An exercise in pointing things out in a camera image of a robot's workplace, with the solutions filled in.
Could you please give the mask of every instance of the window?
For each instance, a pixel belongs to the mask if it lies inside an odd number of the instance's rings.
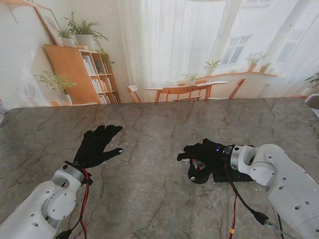
[[[245,0],[245,3],[264,3],[270,2],[271,0]]]
[[[303,30],[293,30],[290,33],[286,43],[284,44],[283,48],[281,49],[277,57],[277,62],[285,63],[287,61],[292,51],[294,50],[295,46],[301,39],[303,32],[304,32]]]
[[[222,65],[236,63],[250,36],[232,38],[221,61]]]

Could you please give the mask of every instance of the window frame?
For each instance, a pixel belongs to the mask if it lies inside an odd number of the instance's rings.
[[[289,37],[291,36],[291,34],[292,34],[294,31],[300,31],[300,32],[301,32],[301,36],[300,36],[300,38],[299,38],[298,40],[291,40],[291,39],[289,39]],[[304,29],[292,29],[292,31],[289,33],[289,36],[287,37],[286,41],[285,41],[284,44],[282,45],[280,51],[278,51],[278,54],[277,54],[277,56],[276,56],[276,58],[275,58],[275,59],[276,59],[275,62],[276,62],[277,65],[284,65],[284,64],[286,64],[286,62],[289,60],[290,56],[292,55],[292,53],[293,53],[294,50],[296,49],[296,46],[298,45],[298,43],[300,42],[300,40],[301,40],[302,37],[304,36],[305,32],[306,32],[306,31],[305,31]],[[286,45],[287,43],[294,43],[295,45],[294,45],[293,49],[291,50],[291,52],[289,53],[289,55],[287,56],[287,58],[285,59],[285,61],[284,61],[284,62],[279,62],[279,61],[278,61],[278,58],[279,58],[279,56],[280,56],[282,50],[284,49],[284,47],[285,47],[285,45]]]
[[[236,64],[238,63],[238,61],[239,61],[239,59],[240,59],[240,57],[241,57],[243,51],[245,50],[245,47],[246,47],[247,44],[249,43],[249,41],[250,41],[252,35],[253,35],[253,34],[243,35],[243,36],[236,36],[236,37],[229,37],[229,38],[228,38],[228,41],[227,41],[227,44],[226,44],[227,47],[226,47],[225,50],[223,51],[223,54],[222,54],[223,57],[221,57],[221,62],[223,61],[224,56],[225,56],[225,53],[226,53],[226,51],[227,51],[228,49],[234,48],[234,51],[232,52],[231,56],[229,57],[228,63],[227,63],[227,64],[221,64],[220,67],[227,67],[227,66],[236,65]],[[241,40],[242,38],[244,38],[244,37],[249,37],[248,40],[247,40],[247,42],[244,43],[244,44],[239,44],[240,40]],[[236,44],[236,45],[234,45],[234,46],[229,46],[231,40],[232,40],[232,39],[237,39],[237,38],[239,38],[238,44]],[[230,60],[231,60],[231,58],[233,57],[233,55],[234,55],[234,53],[235,53],[236,48],[237,48],[237,47],[241,47],[241,46],[243,46],[244,48],[243,48],[243,50],[240,52],[240,54],[239,54],[239,56],[238,56],[238,58],[237,58],[237,61],[236,61],[236,62],[233,62],[233,63],[229,63]]]

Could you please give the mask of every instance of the red cable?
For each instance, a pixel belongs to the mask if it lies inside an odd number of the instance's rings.
[[[83,170],[83,172],[84,172],[84,174],[85,174],[85,178],[86,178],[86,189],[85,189],[85,197],[84,197],[84,202],[83,202],[83,210],[82,210],[82,217],[84,216],[84,211],[85,211],[85,207],[86,207],[86,203],[87,203],[87,200],[88,200],[88,196],[89,196],[89,175],[88,175],[88,173],[87,173],[87,171],[84,169],[84,168],[82,168],[82,170]],[[83,230],[84,230],[84,237],[85,237],[85,239],[87,238],[86,237],[86,233],[87,233],[87,230],[86,230],[86,226],[85,226],[85,224],[84,224],[84,222],[83,222],[83,219],[81,219],[81,225],[82,225],[82,227],[83,227]]]
[[[235,193],[235,201],[234,201],[234,214],[233,214],[233,222],[231,224],[231,228],[230,228],[230,232],[229,232],[229,236],[228,239],[231,239],[234,235],[234,231],[235,231],[235,222],[236,222],[236,206],[237,206],[237,194]]]

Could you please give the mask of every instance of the potted plant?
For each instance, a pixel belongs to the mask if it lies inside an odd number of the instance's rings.
[[[71,18],[65,17],[69,21],[68,26],[70,27],[70,32],[75,35],[78,44],[87,46],[90,51],[95,51],[95,43],[101,47],[99,39],[108,38],[96,30],[93,30],[93,26],[101,26],[97,21],[87,22],[82,20],[80,24],[75,22],[74,12],[71,13]]]
[[[258,62],[265,59],[268,55],[269,55],[269,53],[263,54],[262,51],[249,54],[249,56],[245,58],[248,61],[248,63],[250,64],[247,72],[252,72],[255,69],[255,67],[257,66]]]
[[[186,81],[187,86],[195,85],[197,74],[188,73],[188,74],[184,74],[183,76],[184,76],[184,79]]]
[[[215,70],[215,68],[217,68],[220,64],[221,60],[218,60],[216,62],[214,61],[211,61],[211,62],[208,62],[208,61],[205,61],[207,66],[204,66],[204,69],[206,69],[206,76],[211,76]]]
[[[59,36],[61,37],[64,46],[75,47],[72,33],[69,29],[66,28],[65,30],[59,31]]]
[[[304,81],[309,81],[311,88],[305,88],[304,91],[300,94],[301,96],[308,97],[312,94],[315,94],[319,91],[317,86],[319,86],[319,72],[315,73],[313,76],[305,79]]]
[[[268,67],[270,67],[270,66],[271,66],[271,63],[268,62],[266,65],[260,67],[259,72],[265,73],[267,71]]]
[[[54,74],[51,76],[49,72],[44,71],[45,75],[35,75],[39,76],[39,82],[43,82],[46,86],[51,87],[55,91],[61,92],[61,95],[58,96],[58,102],[63,106],[72,105],[72,100],[68,94],[65,94],[65,89],[68,87],[74,87],[77,84],[66,79],[66,76]]]

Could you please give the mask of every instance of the picture frame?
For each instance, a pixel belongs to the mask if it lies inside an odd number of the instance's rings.
[[[54,42],[58,46],[63,46],[62,39],[59,37],[59,31],[61,27],[52,11],[52,9],[39,5],[34,7],[35,11],[39,15],[41,21],[49,31],[51,37],[53,38]]]

